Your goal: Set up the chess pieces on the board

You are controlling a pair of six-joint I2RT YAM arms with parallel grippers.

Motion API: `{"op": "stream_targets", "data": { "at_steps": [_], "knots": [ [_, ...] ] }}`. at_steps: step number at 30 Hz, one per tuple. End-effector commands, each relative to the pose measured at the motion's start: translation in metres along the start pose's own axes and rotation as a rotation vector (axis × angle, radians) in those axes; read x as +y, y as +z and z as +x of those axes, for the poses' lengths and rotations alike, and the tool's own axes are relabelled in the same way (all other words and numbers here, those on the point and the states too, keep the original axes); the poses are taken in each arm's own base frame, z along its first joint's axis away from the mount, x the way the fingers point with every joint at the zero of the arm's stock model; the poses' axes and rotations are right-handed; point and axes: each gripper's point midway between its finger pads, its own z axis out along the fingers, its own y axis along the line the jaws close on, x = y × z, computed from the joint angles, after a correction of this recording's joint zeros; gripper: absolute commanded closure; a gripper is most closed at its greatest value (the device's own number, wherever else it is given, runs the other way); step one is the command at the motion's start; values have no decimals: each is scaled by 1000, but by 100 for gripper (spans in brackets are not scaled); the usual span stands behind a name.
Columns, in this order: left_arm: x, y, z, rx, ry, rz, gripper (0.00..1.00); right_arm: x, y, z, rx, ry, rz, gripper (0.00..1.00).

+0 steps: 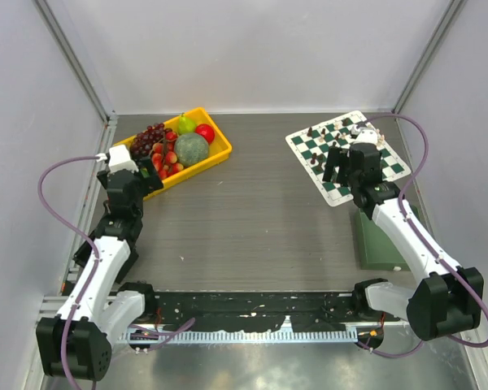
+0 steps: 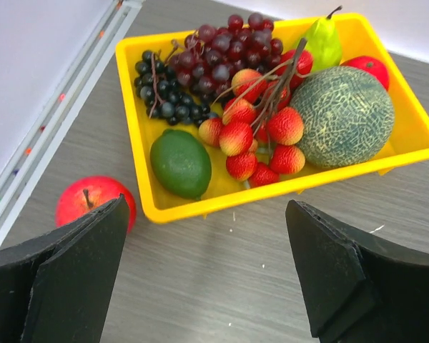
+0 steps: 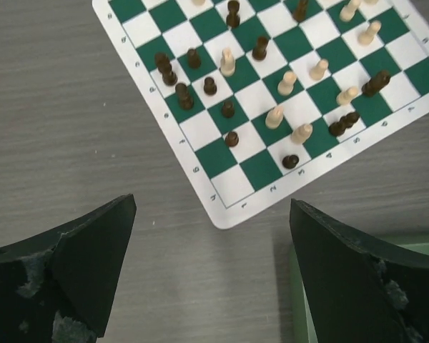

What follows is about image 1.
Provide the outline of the green white chess board mat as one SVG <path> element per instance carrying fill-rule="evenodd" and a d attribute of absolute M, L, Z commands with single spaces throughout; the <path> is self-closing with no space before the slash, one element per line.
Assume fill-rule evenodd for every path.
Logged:
<path fill-rule="evenodd" d="M 355 142 L 352 133 L 359 126 L 371 128 L 377 134 L 377 150 L 381 152 L 383 180 L 394 182 L 411 174 L 410 168 L 388 144 L 385 135 L 368 122 L 365 115 L 359 110 L 286 136 L 286 143 L 329 206 L 339 206 L 353 199 L 350 189 L 342 187 L 335 179 L 330 182 L 323 181 L 329 148 L 336 146 L 347 150 Z"/>

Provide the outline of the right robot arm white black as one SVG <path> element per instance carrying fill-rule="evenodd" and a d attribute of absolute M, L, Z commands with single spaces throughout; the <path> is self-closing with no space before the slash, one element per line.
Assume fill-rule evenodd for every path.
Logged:
<path fill-rule="evenodd" d="M 391 240 L 412 272 L 415 289 L 373 279 L 355 286 L 353 314 L 380 311 L 409 322 L 423 341 L 474 329 L 481 322 L 484 280 L 449 256 L 412 213 L 399 187 L 382 178 L 381 152 L 370 143 L 329 148 L 323 180 L 348 187 L 355 205 Z"/>

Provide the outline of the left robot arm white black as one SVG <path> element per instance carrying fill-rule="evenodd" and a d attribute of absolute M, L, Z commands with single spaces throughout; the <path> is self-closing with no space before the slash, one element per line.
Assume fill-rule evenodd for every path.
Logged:
<path fill-rule="evenodd" d="M 98 180 L 107 191 L 105 212 L 97 227 L 85 233 L 49 205 L 43 193 L 46 177 L 68 163 L 47 168 L 37 184 L 42 205 L 59 222 L 81 236 L 78 254 L 87 256 L 85 267 L 67 300 L 56 314 L 41 318 L 36 327 L 38 351 L 44 373 L 64 377 L 78 389 L 79 380 L 100 381 L 111 364 L 113 346 L 136 319 L 149 323 L 157 315 L 157 303 L 149 284 L 120 292 L 111 303 L 107 298 L 119 276 L 137 260 L 136 241 L 142 231 L 143 198 L 163 183 L 150 160 L 135 162 L 128 151 L 111 149 L 97 154 L 107 169 Z"/>

